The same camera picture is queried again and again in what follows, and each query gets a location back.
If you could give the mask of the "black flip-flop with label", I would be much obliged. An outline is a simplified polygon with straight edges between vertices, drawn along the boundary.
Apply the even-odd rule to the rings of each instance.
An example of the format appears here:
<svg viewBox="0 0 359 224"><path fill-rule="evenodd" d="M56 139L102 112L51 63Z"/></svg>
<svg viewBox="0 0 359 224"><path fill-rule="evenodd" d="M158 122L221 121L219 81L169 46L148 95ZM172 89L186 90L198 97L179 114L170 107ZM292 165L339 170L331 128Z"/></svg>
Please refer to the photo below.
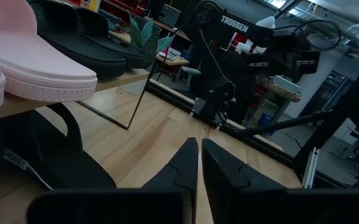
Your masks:
<svg viewBox="0 0 359 224"><path fill-rule="evenodd" d="M69 109L61 103L49 109L63 119L66 134L36 110L0 118L4 159L50 190L115 188L107 171L84 151L79 125Z"/></svg>

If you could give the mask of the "green artificial plant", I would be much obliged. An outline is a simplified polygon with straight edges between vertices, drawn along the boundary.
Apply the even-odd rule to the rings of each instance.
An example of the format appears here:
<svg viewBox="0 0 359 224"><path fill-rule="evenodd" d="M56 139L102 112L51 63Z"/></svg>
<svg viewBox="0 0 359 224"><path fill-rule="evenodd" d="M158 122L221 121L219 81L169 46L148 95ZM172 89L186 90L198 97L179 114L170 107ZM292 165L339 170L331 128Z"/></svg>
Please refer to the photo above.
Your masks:
<svg viewBox="0 0 359 224"><path fill-rule="evenodd" d="M161 27L157 26L152 19L140 16L130 16L129 18L131 45L136 46L145 55L143 68L147 68L159 52L170 46L175 35L168 34L166 37L160 38Z"/></svg>

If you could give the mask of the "black chunky rubber slide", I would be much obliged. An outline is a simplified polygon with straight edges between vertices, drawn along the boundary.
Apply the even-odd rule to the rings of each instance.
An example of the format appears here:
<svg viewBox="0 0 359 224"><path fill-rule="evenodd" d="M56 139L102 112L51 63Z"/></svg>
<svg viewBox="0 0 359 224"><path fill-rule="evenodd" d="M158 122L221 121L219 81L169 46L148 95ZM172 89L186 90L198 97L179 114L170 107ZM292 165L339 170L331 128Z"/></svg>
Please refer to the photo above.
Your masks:
<svg viewBox="0 0 359 224"><path fill-rule="evenodd" d="M96 72L98 79L123 75L125 59L80 35L79 16L74 7L52 0L30 0L37 20L37 33L52 47Z"/></svg>
<svg viewBox="0 0 359 224"><path fill-rule="evenodd" d="M103 15L84 8L76 8L80 20L80 35L93 42L102 49L122 56L126 61L126 68L143 68L145 55L138 49L110 37L110 21Z"/></svg>

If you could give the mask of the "white cup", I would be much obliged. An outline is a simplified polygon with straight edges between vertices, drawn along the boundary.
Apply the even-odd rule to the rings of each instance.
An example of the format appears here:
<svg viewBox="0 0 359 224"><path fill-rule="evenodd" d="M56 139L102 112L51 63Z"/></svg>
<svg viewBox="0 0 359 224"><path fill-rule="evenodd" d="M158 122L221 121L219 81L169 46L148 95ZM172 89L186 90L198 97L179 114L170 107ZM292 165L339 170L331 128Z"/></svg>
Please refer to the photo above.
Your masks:
<svg viewBox="0 0 359 224"><path fill-rule="evenodd" d="M121 85L120 89L122 89L126 93L136 95L136 96L140 96L142 94L142 92L144 91L144 88L145 88L145 86L147 84L147 81L148 81L148 79L146 78L146 79L139 80L139 81L136 81L136 82Z"/></svg>

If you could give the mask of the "light grey stool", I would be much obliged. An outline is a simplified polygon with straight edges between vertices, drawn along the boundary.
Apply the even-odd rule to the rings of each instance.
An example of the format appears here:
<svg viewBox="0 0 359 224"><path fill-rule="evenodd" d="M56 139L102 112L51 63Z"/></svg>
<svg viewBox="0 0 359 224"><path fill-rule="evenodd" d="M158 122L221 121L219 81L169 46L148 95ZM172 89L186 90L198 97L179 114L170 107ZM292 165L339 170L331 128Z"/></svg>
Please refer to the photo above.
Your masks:
<svg viewBox="0 0 359 224"><path fill-rule="evenodd" d="M201 74L201 71L195 69L195 68L190 68L190 67L180 67L179 68L179 72L180 73L186 73L187 74L187 82L186 82L186 87L187 88L190 88L190 82L191 82L191 79L194 77L194 76L197 76L197 75L200 75Z"/></svg>

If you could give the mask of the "blue bin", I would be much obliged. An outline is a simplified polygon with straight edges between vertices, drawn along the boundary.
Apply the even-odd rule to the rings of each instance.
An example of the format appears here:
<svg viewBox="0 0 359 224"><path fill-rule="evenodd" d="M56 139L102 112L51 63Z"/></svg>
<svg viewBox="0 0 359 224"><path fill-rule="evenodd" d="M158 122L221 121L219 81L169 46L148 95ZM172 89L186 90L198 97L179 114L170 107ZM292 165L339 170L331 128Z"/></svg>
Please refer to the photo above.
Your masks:
<svg viewBox="0 0 359 224"><path fill-rule="evenodd" d="M262 113L259 120L258 120L258 126L269 126L272 123L273 117L267 113Z"/></svg>

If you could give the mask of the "wooden shelf with black frame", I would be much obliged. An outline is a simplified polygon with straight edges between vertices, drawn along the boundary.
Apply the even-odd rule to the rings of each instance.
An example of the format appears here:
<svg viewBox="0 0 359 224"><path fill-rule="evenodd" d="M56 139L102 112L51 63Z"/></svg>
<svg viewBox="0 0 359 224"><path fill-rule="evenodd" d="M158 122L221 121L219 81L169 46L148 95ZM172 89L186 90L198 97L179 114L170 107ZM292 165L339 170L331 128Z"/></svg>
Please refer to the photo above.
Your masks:
<svg viewBox="0 0 359 224"><path fill-rule="evenodd" d="M96 92L149 78L144 69L130 69L118 78L98 79L89 68L46 47L40 55L0 50L0 69L6 77L0 118L55 103L87 100Z"/></svg>

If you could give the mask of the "white plastic bracket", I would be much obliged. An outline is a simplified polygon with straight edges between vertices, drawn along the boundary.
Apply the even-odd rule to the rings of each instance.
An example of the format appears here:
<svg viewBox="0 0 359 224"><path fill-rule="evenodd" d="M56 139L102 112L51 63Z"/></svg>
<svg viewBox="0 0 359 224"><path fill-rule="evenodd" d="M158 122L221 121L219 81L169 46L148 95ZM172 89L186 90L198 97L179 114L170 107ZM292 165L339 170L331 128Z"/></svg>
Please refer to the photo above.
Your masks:
<svg viewBox="0 0 359 224"><path fill-rule="evenodd" d="M320 149L316 147L313 148L312 152L309 154L307 165L305 167L305 172L302 178L302 186L305 189L311 189L314 182L315 171L317 168L317 162L319 158Z"/></svg>

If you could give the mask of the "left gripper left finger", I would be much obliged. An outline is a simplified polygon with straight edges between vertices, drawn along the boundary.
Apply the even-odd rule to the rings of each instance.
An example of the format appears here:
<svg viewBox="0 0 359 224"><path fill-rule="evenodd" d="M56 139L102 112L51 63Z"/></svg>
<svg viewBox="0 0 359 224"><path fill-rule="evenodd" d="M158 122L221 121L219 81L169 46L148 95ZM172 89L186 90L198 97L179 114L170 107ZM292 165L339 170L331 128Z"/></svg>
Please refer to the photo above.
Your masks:
<svg viewBox="0 0 359 224"><path fill-rule="evenodd" d="M187 138L170 161L142 189L176 189L184 195L185 223L196 223L198 143Z"/></svg>

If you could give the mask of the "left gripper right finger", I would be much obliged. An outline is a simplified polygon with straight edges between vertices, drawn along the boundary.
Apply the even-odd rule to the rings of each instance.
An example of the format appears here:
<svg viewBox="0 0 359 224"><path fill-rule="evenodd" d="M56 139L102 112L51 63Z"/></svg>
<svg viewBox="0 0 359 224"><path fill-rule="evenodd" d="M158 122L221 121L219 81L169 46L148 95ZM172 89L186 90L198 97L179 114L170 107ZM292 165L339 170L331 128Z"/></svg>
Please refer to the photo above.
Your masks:
<svg viewBox="0 0 359 224"><path fill-rule="evenodd" d="M285 186L258 172L211 139L202 140L203 179L214 224L278 224L266 195Z"/></svg>

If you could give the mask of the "wooden workbench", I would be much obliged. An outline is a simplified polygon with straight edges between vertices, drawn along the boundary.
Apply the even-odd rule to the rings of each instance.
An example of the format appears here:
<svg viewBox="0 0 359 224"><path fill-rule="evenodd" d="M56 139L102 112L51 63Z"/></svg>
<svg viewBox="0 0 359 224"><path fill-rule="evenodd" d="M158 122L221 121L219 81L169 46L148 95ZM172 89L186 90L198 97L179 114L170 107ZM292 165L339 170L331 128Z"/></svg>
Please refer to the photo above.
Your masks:
<svg viewBox="0 0 359 224"><path fill-rule="evenodd" d="M184 66L189 64L190 62L186 59L181 59L181 58L172 58L170 60L165 59L164 57L161 57L159 54L157 54L155 56L155 59L157 61L160 61L168 66Z"/></svg>

